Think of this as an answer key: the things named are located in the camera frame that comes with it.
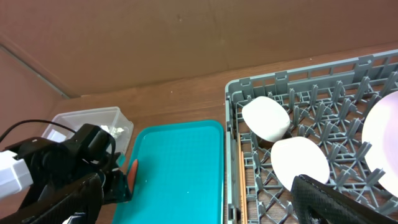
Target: wooden table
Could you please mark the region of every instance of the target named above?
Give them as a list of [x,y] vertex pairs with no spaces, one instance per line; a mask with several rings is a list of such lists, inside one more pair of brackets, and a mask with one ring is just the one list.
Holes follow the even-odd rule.
[[[108,106],[120,107],[127,119],[134,123],[134,131],[126,153],[127,160],[122,167],[122,170],[126,170],[136,136],[148,126],[214,119],[225,127],[224,89],[225,85],[231,80],[359,57],[392,49],[398,49],[398,42],[135,87],[112,93],[82,96],[61,101],[49,114],[49,119],[59,113],[70,111]],[[24,193],[20,193],[1,201],[0,218],[15,212],[23,196]],[[225,208],[224,206],[224,221],[226,221],[227,216]],[[116,205],[103,206],[97,223],[111,223],[115,209]]]

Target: orange object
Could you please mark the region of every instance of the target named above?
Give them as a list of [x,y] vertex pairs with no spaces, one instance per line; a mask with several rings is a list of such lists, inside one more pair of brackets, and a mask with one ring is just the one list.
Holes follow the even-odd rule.
[[127,175],[127,184],[129,185],[129,189],[131,194],[134,191],[134,182],[136,181],[136,175],[138,170],[138,159],[136,159],[131,166],[130,172]]

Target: white robot part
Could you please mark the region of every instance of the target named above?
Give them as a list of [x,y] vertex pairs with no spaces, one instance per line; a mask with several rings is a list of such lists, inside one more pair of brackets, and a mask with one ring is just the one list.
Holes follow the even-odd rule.
[[25,160],[15,160],[16,155],[8,150],[0,152],[0,200],[33,184]]

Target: wooden chopstick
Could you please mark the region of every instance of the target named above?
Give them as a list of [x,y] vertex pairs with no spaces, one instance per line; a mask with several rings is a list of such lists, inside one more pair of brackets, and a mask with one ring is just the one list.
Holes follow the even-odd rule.
[[248,224],[248,202],[246,201],[246,170],[244,168],[244,155],[243,152],[241,153],[242,158],[242,175],[243,175],[243,206],[244,206],[244,223]]
[[239,166],[239,186],[241,191],[241,223],[248,223],[248,210],[246,203],[246,178],[244,170],[244,156],[241,145],[241,134],[238,133],[238,166]]

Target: gray dish rack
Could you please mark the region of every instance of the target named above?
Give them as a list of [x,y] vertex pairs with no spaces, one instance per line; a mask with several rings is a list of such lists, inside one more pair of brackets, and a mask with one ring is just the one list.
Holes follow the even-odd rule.
[[248,223],[298,223],[288,190],[272,170],[271,147],[245,127],[241,109],[268,96],[288,112],[287,135],[305,136],[324,152],[327,183],[379,213],[398,218],[398,198],[370,172],[364,160],[371,145],[361,142],[364,119],[382,97],[398,90],[398,50],[230,81],[225,87],[227,223],[239,223],[241,209],[237,138],[246,170]]

